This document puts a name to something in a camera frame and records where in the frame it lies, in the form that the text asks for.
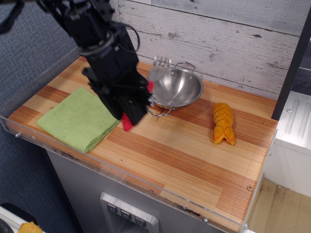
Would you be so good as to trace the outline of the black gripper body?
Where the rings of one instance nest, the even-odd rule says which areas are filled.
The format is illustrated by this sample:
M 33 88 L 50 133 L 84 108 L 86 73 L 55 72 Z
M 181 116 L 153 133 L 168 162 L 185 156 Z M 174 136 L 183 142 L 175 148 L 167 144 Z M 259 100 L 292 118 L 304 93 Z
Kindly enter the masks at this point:
M 103 94 L 127 97 L 143 105 L 152 103 L 148 82 L 137 71 L 138 57 L 125 26 L 111 28 L 105 41 L 81 48 L 92 69 L 91 82 Z

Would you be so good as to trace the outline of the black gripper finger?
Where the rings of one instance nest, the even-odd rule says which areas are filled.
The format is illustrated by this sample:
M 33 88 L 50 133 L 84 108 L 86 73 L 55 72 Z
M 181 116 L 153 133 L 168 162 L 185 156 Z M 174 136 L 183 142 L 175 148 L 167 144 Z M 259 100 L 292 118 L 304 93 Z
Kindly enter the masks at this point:
M 118 100 L 111 96 L 111 95 L 105 95 L 105 94 L 98 94 L 100 100 L 105 105 L 105 107 L 109 110 L 111 115 L 117 119 L 121 120 L 123 110 L 118 102 Z
M 124 126 L 136 126 L 147 113 L 146 105 L 127 96 L 118 97 Z

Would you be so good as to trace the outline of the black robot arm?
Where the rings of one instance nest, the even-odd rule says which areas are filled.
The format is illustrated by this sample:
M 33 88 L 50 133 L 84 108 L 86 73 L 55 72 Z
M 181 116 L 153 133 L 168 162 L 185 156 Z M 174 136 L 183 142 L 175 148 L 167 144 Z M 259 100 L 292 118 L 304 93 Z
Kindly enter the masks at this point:
M 82 74 L 112 116 L 137 125 L 147 113 L 152 93 L 137 71 L 129 25 L 112 20 L 115 10 L 107 0 L 40 0 L 38 5 L 73 38 L 89 63 Z

